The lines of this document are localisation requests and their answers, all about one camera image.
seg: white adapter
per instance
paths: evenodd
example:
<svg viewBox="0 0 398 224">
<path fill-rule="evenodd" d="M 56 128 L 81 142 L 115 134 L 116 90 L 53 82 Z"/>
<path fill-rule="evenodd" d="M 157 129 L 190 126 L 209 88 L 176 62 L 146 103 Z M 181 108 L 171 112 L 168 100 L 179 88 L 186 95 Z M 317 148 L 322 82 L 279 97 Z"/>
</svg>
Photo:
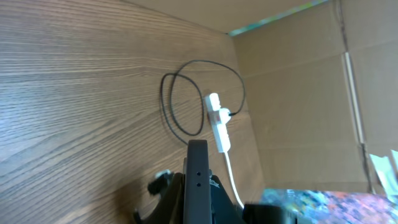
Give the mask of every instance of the white adapter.
<svg viewBox="0 0 398 224">
<path fill-rule="evenodd" d="M 211 128 L 213 129 L 218 152 L 228 152 L 231 148 L 226 123 L 230 121 L 230 111 L 227 108 L 221 108 L 220 99 L 217 93 L 212 93 L 205 97 L 207 112 Z"/>
</svg>

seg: colorful fabric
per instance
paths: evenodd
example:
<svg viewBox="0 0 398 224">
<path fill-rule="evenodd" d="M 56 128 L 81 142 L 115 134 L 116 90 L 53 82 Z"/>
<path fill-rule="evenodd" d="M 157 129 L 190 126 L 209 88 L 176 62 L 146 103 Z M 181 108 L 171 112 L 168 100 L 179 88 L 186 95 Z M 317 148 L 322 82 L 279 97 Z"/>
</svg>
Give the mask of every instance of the colorful fabric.
<svg viewBox="0 0 398 224">
<path fill-rule="evenodd" d="M 381 195 L 265 189 L 261 202 L 278 205 L 313 223 L 398 223 L 398 205 Z"/>
<path fill-rule="evenodd" d="M 272 21 L 278 20 L 278 19 L 283 18 L 285 16 L 289 16 L 289 15 L 291 15 L 293 13 L 300 12 L 300 11 L 302 11 L 304 9 L 308 9 L 308 8 L 310 8 L 312 6 L 316 6 L 317 4 L 321 4 L 321 3 L 326 2 L 326 1 L 327 0 L 316 0 L 316 1 L 312 1 L 312 2 L 306 3 L 306 4 L 302 5 L 302 6 L 295 7 L 293 9 L 291 9 L 291 10 L 288 10 L 286 12 L 280 13 L 280 14 L 278 14 L 276 16 L 271 16 L 271 17 L 268 17 L 266 19 L 262 19 L 262 20 L 260 20 L 258 22 L 255 22 L 253 24 L 250 24 L 250 25 L 248 25 L 246 27 L 242 27 L 240 29 L 233 30 L 233 31 L 229 32 L 229 35 L 231 37 L 233 37 L 235 35 L 241 34 L 241 33 L 246 32 L 248 30 L 252 30 L 252 29 L 258 28 L 260 26 L 263 26 L 264 24 L 267 24 L 267 23 L 270 23 Z"/>
</svg>

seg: black cable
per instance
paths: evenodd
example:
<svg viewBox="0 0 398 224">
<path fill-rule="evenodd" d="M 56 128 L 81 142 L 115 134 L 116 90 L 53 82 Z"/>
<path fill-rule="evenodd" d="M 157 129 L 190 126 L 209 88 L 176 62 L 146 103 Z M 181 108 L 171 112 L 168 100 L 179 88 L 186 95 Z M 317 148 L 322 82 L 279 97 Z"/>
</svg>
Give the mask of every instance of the black cable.
<svg viewBox="0 0 398 224">
<path fill-rule="evenodd" d="M 187 65 L 189 65 L 189 64 L 191 64 L 191 63 L 195 63 L 195 62 L 212 63 L 212 64 L 215 64 L 215 65 L 222 66 L 222 67 L 227 68 L 228 70 L 232 71 L 232 72 L 233 72 L 236 76 L 238 76 L 238 78 L 240 79 L 240 81 L 241 81 L 241 83 L 242 83 L 242 87 L 243 87 L 243 98 L 242 98 L 242 103 L 241 103 L 241 106 L 239 107 L 239 109 L 238 109 L 236 112 L 230 113 L 230 114 L 229 114 L 230 116 L 234 116 L 234 115 L 238 114 L 238 113 L 242 110 L 242 107 L 243 107 L 243 105 L 244 105 L 244 99 L 245 99 L 245 97 L 246 97 L 246 89 L 245 89 L 245 87 L 244 87 L 244 82 L 243 82 L 242 76 L 241 76 L 238 72 L 236 72 L 235 70 L 233 70 L 232 68 L 230 68 L 230 67 L 228 67 L 228 66 L 226 66 L 226 65 L 223 65 L 222 63 L 214 62 L 214 61 L 211 61 L 211 60 L 191 60 L 191 61 L 189 61 L 189 62 L 183 64 L 175 73 L 166 73 L 166 74 L 162 77 L 162 81 L 160 82 L 160 102 L 161 102 L 161 104 L 162 104 L 163 115 L 164 115 L 164 118 L 165 118 L 165 120 L 166 120 L 167 126 L 169 127 L 169 129 L 171 130 L 171 132 L 175 135 L 175 137 L 177 137 L 181 142 L 183 142 L 183 143 L 186 144 L 186 145 L 188 144 L 188 142 L 186 142 L 184 139 L 182 139 L 182 138 L 173 130 L 173 127 L 172 127 L 172 125 L 170 124 L 169 119 L 167 118 L 167 113 L 166 113 L 166 109 L 165 109 L 165 106 L 164 106 L 163 86 L 164 86 L 164 80 L 166 79 L 166 77 L 169 76 L 169 75 L 172 75 L 172 76 L 173 76 L 173 79 L 172 79 L 172 82 L 171 82 L 171 84 L 170 84 L 170 92 L 169 92 L 169 108 L 170 108 L 170 115 L 171 115 L 171 117 L 172 117 L 172 119 L 173 119 L 173 122 L 174 122 L 174 124 L 178 127 L 178 129 L 181 130 L 181 131 L 182 131 L 183 133 L 185 133 L 186 135 L 189 135 L 189 136 L 197 136 L 197 135 L 199 135 L 199 134 L 201 133 L 201 131 L 202 131 L 202 129 L 203 129 L 203 125 L 204 125 L 204 123 L 205 123 L 205 106 L 204 106 L 204 104 L 203 104 L 203 97 L 202 97 L 202 94 L 201 94 L 201 91 L 200 91 L 198 85 L 197 85 L 191 78 L 188 78 L 188 77 L 186 77 L 185 75 L 181 75 L 181 74 L 180 74 L 180 72 L 181 72 Z M 177 119 L 176 119 L 176 117 L 175 117 L 175 115 L 174 115 L 173 104 L 172 104 L 172 99 L 173 99 L 173 97 L 172 97 L 172 96 L 173 96 L 173 87 L 174 87 L 175 79 L 176 79 L 177 77 L 184 78 L 184 79 L 188 80 L 190 83 L 192 83 L 192 85 L 197 89 L 197 91 L 198 91 L 198 93 L 199 93 L 199 96 L 200 96 L 200 103 L 201 103 L 201 122 L 200 122 L 199 130 L 198 130 L 197 132 L 195 132 L 195 133 L 189 133 L 187 130 L 185 130 L 183 127 L 181 127 L 180 123 L 177 121 Z"/>
</svg>

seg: wood grain surface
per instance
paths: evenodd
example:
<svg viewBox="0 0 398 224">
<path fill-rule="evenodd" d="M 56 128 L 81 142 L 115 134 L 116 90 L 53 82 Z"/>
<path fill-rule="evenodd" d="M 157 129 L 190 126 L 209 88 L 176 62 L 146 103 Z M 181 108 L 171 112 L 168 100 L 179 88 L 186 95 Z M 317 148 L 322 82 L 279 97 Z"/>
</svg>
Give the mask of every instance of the wood grain surface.
<svg viewBox="0 0 398 224">
<path fill-rule="evenodd" d="M 159 107 L 162 75 L 195 59 L 237 69 L 224 34 L 118 0 L 0 0 L 0 223 L 125 223 L 158 198 L 156 172 L 182 171 L 186 146 Z M 231 110 L 239 80 L 208 64 L 184 72 Z M 198 95 L 178 80 L 177 118 L 198 128 Z M 244 201 L 264 180 L 251 119 L 228 124 L 231 163 Z M 234 200 L 208 121 L 210 168 Z"/>
</svg>

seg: cardboard box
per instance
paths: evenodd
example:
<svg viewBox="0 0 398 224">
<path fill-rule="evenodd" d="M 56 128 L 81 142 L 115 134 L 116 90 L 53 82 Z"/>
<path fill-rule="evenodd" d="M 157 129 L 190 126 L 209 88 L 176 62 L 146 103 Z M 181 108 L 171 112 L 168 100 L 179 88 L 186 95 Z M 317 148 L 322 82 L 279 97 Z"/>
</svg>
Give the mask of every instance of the cardboard box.
<svg viewBox="0 0 398 224">
<path fill-rule="evenodd" d="M 128 1 L 221 32 L 306 2 Z M 336 3 L 233 37 L 265 187 L 368 191 Z M 343 0 L 342 9 L 365 143 L 390 156 L 398 150 L 398 1 Z"/>
</svg>

